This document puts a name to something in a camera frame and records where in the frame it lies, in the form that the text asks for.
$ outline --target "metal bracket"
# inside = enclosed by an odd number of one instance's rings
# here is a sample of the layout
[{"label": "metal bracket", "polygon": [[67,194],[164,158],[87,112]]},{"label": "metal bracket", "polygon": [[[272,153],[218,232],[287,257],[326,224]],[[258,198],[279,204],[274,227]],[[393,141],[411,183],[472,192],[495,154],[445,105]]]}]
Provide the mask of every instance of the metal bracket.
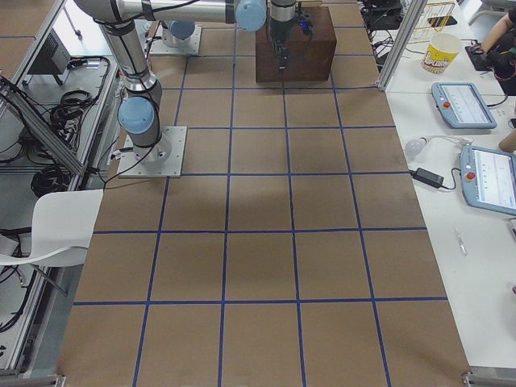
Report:
[{"label": "metal bracket", "polygon": [[[151,55],[154,56],[198,56],[199,48],[201,47],[201,26],[195,26],[193,34],[189,40],[184,44],[177,45],[177,47],[169,47],[161,40],[152,42]],[[163,35],[163,27],[160,25],[156,35]]]},{"label": "metal bracket", "polygon": [[[162,163],[145,163],[144,160],[119,177],[126,179],[164,176],[180,177],[183,156],[185,154],[186,132],[186,127],[163,127],[163,136],[165,136],[172,146],[172,151],[167,160]],[[123,146],[125,148],[132,147],[132,141],[129,136],[126,138],[126,142]],[[123,153],[120,158],[118,173],[130,168],[137,161],[133,152]]]},{"label": "metal bracket", "polygon": [[462,381],[466,387],[516,387],[515,379],[480,377],[471,372],[465,373]]},{"label": "metal bracket", "polygon": [[51,377],[31,377],[28,379],[0,379],[0,387],[64,387],[65,379],[61,375]]}]

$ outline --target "white chair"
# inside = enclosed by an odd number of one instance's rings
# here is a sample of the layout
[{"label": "white chair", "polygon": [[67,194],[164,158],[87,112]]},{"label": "white chair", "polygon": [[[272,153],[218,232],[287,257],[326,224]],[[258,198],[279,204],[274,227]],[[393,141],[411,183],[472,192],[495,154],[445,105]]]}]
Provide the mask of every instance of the white chair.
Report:
[{"label": "white chair", "polygon": [[84,264],[102,194],[102,189],[94,189],[47,193],[38,199],[32,214],[31,254],[27,258],[0,254],[0,265],[30,264],[67,296],[39,266],[62,268]]}]

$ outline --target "black cable bundle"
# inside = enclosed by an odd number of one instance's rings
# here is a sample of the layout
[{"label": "black cable bundle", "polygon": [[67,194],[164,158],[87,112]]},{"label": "black cable bundle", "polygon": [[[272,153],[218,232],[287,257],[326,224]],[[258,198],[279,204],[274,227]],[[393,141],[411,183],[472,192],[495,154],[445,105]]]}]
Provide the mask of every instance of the black cable bundle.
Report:
[{"label": "black cable bundle", "polygon": [[32,178],[31,189],[34,195],[41,198],[51,192],[63,192],[71,181],[70,171],[61,164],[52,164],[41,169]]},{"label": "black cable bundle", "polygon": [[85,112],[94,104],[91,94],[74,90],[61,96],[60,104],[50,110],[50,123],[55,133],[77,151]]}]

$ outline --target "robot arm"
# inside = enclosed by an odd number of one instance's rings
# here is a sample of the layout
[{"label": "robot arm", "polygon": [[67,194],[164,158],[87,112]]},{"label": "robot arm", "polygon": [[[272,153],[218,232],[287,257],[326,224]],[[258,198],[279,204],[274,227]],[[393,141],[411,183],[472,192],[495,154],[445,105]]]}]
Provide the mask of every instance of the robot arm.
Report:
[{"label": "robot arm", "polygon": [[264,25],[267,14],[264,0],[75,0],[75,3],[101,25],[126,76],[125,86],[135,94],[152,89],[157,80],[145,61],[134,19],[236,21],[246,31],[257,31]]},{"label": "robot arm", "polygon": [[302,10],[296,10],[296,0],[272,0],[268,34],[273,42],[278,61],[278,71],[282,73],[289,63],[289,48],[286,41],[296,24],[302,27],[305,35],[311,35],[310,16]]},{"label": "robot arm", "polygon": [[244,30],[257,31],[267,16],[265,0],[75,0],[75,3],[100,24],[125,75],[129,99],[120,107],[119,121],[131,137],[136,158],[144,154],[145,162],[165,159],[167,146],[161,141],[158,119],[161,85],[145,60],[134,20],[237,22]]}]

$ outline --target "brown cardboard floor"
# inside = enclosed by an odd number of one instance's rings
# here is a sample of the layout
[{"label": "brown cardboard floor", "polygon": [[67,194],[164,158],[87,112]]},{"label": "brown cardboard floor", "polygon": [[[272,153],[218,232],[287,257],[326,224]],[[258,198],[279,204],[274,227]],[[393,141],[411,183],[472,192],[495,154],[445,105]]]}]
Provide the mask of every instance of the brown cardboard floor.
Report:
[{"label": "brown cardboard floor", "polygon": [[356,4],[331,79],[257,85],[253,35],[160,58],[184,176],[113,181],[62,347],[72,387],[461,386],[468,369]]}]

